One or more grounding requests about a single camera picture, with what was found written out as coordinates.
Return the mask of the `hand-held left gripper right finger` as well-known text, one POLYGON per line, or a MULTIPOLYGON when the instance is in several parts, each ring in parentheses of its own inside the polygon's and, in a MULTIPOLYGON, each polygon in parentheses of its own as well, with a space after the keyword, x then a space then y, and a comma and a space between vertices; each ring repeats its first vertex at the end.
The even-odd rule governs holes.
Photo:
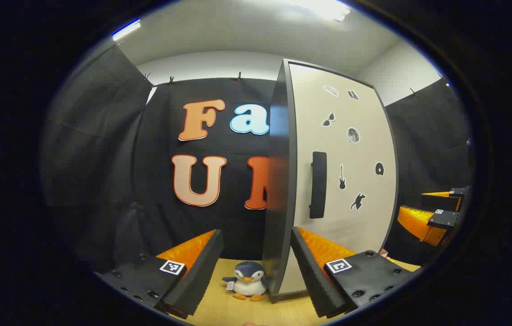
POLYGON ((301 227, 292 228, 291 248, 319 317, 369 305, 414 275, 374 250, 354 253, 301 227))

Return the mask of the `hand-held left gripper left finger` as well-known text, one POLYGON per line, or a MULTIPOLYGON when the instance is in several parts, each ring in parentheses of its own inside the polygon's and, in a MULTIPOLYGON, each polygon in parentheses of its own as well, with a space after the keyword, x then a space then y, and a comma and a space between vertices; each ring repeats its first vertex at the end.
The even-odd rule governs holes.
POLYGON ((96 275, 132 301, 186 319, 202 301, 223 248, 221 230, 215 229, 96 275))

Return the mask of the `penguin plush toy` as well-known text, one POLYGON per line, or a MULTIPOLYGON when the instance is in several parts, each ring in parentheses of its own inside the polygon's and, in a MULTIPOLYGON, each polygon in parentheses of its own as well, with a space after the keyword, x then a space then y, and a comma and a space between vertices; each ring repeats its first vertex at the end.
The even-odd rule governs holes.
POLYGON ((231 291, 232 297, 239 300, 250 299, 253 302, 262 301, 264 294, 269 289, 269 282, 262 264, 244 261, 234 268, 234 275, 222 277, 226 283, 227 291, 231 291))

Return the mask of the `black backdrop cloth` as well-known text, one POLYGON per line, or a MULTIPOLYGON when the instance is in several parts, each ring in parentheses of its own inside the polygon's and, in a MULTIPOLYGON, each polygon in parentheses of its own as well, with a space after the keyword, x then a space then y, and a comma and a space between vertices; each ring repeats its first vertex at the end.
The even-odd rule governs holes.
POLYGON ((45 200, 63 239, 99 273, 155 255, 213 229, 224 240, 221 257, 262 260, 265 210, 247 209, 253 190, 251 157, 269 155, 269 134, 230 128, 239 105, 270 109, 280 58, 264 79, 210 72, 256 53, 225 52, 215 62, 199 54, 191 77, 158 87, 119 49, 92 56, 70 76, 53 101, 41 150, 45 200), (191 189, 202 193, 202 159, 224 157, 218 200, 190 206, 173 190, 174 155, 191 155, 191 189))

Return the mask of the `ceiling light strip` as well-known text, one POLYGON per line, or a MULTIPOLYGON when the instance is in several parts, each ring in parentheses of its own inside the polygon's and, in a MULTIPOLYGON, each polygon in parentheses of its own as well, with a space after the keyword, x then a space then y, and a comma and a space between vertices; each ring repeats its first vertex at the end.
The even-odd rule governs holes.
POLYGON ((140 20, 139 19, 134 20, 130 24, 122 27, 122 29, 120 29, 119 31, 116 31, 115 33, 113 33, 112 39, 113 39, 113 41, 118 41, 118 40, 126 37, 130 33, 133 33, 134 31, 140 29, 140 27, 141 27, 140 20))
POLYGON ((287 5, 307 9, 318 16, 335 20, 344 21, 345 17, 351 13, 351 8, 340 0, 274 0, 287 5))

